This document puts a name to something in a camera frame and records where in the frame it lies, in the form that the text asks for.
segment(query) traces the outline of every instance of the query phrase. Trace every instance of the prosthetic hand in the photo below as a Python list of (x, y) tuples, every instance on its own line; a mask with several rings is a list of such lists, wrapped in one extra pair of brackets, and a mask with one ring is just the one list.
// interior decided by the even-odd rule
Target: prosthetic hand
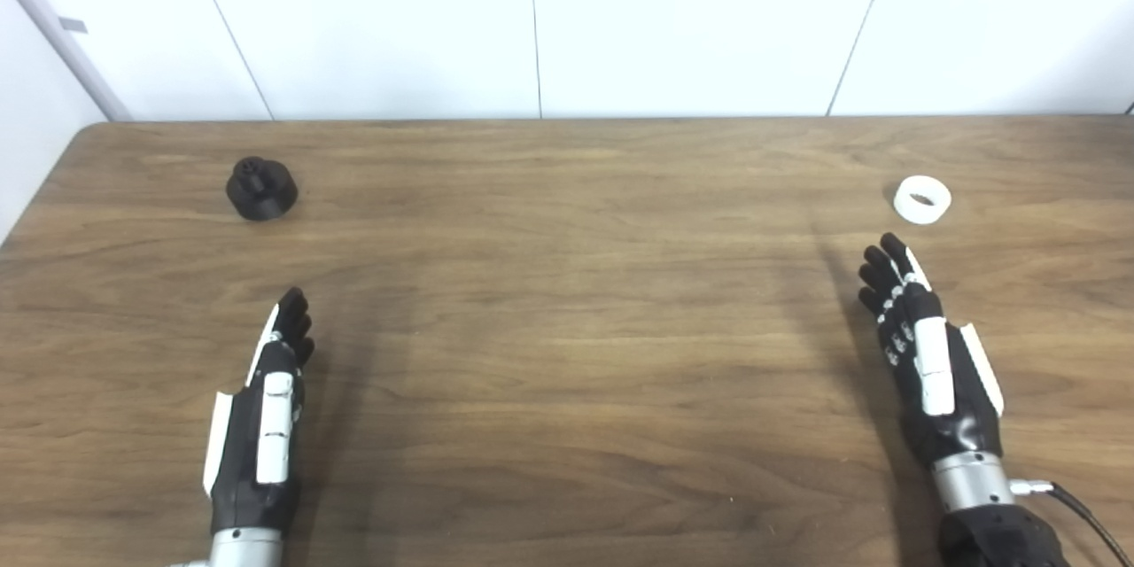
[(946, 515), (938, 539), (947, 567), (1067, 567), (1051, 527), (1015, 503), (1015, 493), (1049, 491), (1005, 477), (1000, 458), (1004, 397), (972, 324), (946, 321), (941, 302), (906, 245), (887, 232), (866, 248), (858, 298), (902, 400), (902, 430), (933, 475)]
[(244, 389), (217, 393), (204, 489), (212, 500), (212, 552), (185, 567), (278, 567), (295, 518), (299, 482), (291, 467), (303, 411), (303, 366), (314, 342), (299, 288), (272, 308)]

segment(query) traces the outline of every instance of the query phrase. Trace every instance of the white plastic ring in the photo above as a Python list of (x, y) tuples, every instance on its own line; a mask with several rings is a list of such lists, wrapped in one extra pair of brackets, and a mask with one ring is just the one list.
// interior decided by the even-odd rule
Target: white plastic ring
[(931, 225), (953, 204), (953, 194), (931, 176), (908, 176), (898, 186), (894, 209), (902, 219), (915, 225)]

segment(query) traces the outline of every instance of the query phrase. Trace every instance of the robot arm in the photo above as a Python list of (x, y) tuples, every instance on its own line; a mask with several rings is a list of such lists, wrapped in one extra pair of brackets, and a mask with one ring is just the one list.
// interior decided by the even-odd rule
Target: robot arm
[(203, 479), (213, 544), (209, 561), (194, 567), (280, 565), (299, 502), (291, 457), (303, 367), (314, 352), (310, 328), (303, 291), (289, 289), (268, 316), (244, 388), (217, 393)]
[(880, 245), (866, 248), (858, 298), (875, 318), (897, 382), (903, 435), (941, 498), (945, 564), (1067, 567), (1051, 527), (1016, 505), (1016, 492), (1032, 490), (1009, 482), (1000, 464), (1004, 397), (976, 330), (946, 320), (898, 237), (887, 232)]

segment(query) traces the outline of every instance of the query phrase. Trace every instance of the black cylindrical object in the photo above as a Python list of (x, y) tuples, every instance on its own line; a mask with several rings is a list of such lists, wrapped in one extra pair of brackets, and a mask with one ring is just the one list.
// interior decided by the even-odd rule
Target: black cylindrical object
[(255, 222), (282, 217), (299, 197), (299, 188), (285, 164), (255, 155), (232, 167), (225, 192), (236, 212)]

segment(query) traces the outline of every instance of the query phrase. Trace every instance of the white plastic panel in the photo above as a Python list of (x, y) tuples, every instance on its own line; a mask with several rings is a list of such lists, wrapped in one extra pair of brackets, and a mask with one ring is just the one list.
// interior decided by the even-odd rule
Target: white plastic panel
[(73, 136), (102, 112), (16, 0), (0, 0), (0, 243)]
[(532, 0), (217, 0), (277, 119), (534, 118)]
[(212, 0), (48, 0), (132, 119), (268, 119)]
[(1134, 0), (875, 0), (833, 115), (1123, 113)]
[(870, 0), (535, 0), (544, 116), (822, 116)]

